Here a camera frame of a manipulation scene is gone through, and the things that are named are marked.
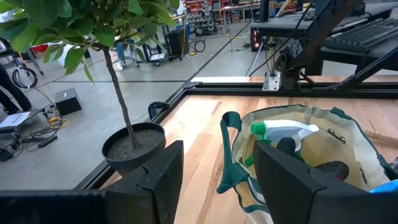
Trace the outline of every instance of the workshop floor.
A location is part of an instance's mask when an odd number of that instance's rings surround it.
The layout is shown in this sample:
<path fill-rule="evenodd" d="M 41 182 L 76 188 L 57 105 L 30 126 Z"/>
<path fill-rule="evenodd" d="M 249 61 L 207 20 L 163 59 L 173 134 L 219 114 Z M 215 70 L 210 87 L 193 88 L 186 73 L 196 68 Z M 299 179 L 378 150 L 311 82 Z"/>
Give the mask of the workshop floor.
<path fill-rule="evenodd" d="M 243 76 L 255 55 L 250 49 L 243 49 L 243 43 L 249 42 L 247 23 L 233 24 L 232 35 L 237 39 L 226 45 L 227 35 L 218 31 L 217 35 L 206 37 L 206 49 L 194 57 L 173 62 L 165 61 L 160 67 L 142 64 L 140 68 L 129 66 L 118 71 L 121 89 L 129 108 L 132 123 L 147 119 L 147 107 L 153 101 L 164 101 L 186 80 L 199 77 Z M 72 189 L 81 182 L 100 162 L 101 147 L 107 137 L 123 128 L 123 118 L 118 100 L 114 93 L 111 78 L 107 73 L 101 52 L 91 52 L 89 63 L 95 85 L 85 77 L 82 68 L 65 76 L 58 63 L 40 66 L 45 72 L 39 75 L 40 84 L 51 100 L 58 91 L 74 88 L 78 93 L 83 110 L 65 116 L 70 123 L 58 132 L 58 140 L 43 149 L 32 152 L 24 151 L 20 156 L 7 162 L 0 162 L 0 190 L 32 189 Z M 265 61 L 265 52 L 258 58 L 259 65 Z M 266 67 L 255 75 L 261 76 Z M 325 62 L 324 75 L 351 75 L 354 66 L 341 63 Z M 392 71 L 381 73 L 397 74 Z M 30 101 L 36 108 L 49 102 L 36 90 L 27 92 Z M 0 113 L 0 120 L 5 117 Z M 32 119 L 26 131 L 33 126 L 45 126 L 41 118 Z"/>

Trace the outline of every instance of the canvas bag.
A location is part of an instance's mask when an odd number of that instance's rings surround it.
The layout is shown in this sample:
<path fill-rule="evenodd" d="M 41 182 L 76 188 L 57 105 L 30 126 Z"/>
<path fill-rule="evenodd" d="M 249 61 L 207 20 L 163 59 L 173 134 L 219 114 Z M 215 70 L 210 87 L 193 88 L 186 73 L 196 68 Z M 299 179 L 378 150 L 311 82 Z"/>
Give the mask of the canvas bag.
<path fill-rule="evenodd" d="M 300 150 L 305 163 L 312 167 L 330 161 L 342 161 L 349 167 L 345 182 L 366 191 L 398 178 L 359 124 L 338 108 L 321 110 L 303 105 L 276 106 L 253 111 L 243 119 L 237 112 L 227 112 L 220 123 L 224 169 L 217 192 L 222 194 L 233 188 L 241 208 L 253 223 L 273 222 L 257 183 L 254 165 L 246 167 L 244 162 L 252 154 L 255 142 L 250 127 L 252 123 L 274 119 L 290 119 L 319 127 L 319 132 L 302 141 Z M 232 148 L 228 127 L 238 130 Z M 332 136 L 330 130 L 328 133 L 328 129 L 332 129 L 335 136 L 344 137 L 345 143 Z"/>

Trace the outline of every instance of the metal clip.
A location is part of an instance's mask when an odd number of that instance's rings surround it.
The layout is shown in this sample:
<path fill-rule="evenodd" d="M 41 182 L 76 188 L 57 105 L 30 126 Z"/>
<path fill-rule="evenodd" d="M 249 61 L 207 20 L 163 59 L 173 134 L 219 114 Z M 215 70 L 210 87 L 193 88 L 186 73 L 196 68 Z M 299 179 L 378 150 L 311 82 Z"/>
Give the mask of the metal clip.
<path fill-rule="evenodd" d="M 337 140 L 339 140 L 342 144 L 346 144 L 346 142 L 347 142 L 346 138 L 344 138 L 343 136 L 342 137 L 337 136 L 335 134 L 335 130 L 333 130 L 331 128 L 328 129 L 328 134 L 330 134 L 331 136 L 337 138 Z"/>

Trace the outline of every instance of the gravel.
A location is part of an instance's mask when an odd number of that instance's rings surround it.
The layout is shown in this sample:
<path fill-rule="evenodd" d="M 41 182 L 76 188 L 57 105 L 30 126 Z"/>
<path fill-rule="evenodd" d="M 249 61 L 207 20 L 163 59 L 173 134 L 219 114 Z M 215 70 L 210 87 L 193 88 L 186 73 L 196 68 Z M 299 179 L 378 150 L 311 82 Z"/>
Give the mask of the gravel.
<path fill-rule="evenodd" d="M 134 133 L 137 140 L 141 143 L 139 147 L 134 149 L 130 137 L 126 136 L 115 142 L 106 156 L 116 161 L 132 159 L 138 154 L 143 155 L 155 148 L 163 138 L 163 133 L 156 130 L 142 130 Z"/>

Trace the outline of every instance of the black plant pot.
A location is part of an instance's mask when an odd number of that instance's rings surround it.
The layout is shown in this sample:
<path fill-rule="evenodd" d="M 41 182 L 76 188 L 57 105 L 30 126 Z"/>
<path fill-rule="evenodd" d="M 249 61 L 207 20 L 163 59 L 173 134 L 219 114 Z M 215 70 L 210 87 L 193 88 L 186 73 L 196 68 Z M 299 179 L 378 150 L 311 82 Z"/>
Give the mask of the black plant pot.
<path fill-rule="evenodd" d="M 163 134 L 163 138 L 160 141 L 160 143 L 155 148 L 151 149 L 150 151 L 144 151 L 143 153 L 137 153 L 137 155 L 131 159 L 117 161 L 117 160 L 109 159 L 107 157 L 108 151 L 116 141 L 128 136 L 129 133 L 127 131 L 127 128 L 122 128 L 119 131 L 117 131 L 116 133 L 114 133 L 113 135 L 111 135 L 111 137 L 109 137 L 106 140 L 106 142 L 104 143 L 104 145 L 102 147 L 102 156 L 106 159 L 106 162 L 108 162 L 108 164 L 113 169 L 118 171 L 119 174 L 122 176 L 129 174 L 134 169 L 136 169 L 141 164 L 143 164 L 145 161 L 147 161 L 148 159 L 150 159 L 151 157 L 156 155 L 161 150 L 165 149 L 165 145 L 166 145 L 166 137 L 165 137 L 164 129 L 162 126 L 155 124 L 155 123 L 138 123 L 138 124 L 133 124 L 132 128 L 134 131 L 156 130 Z"/>

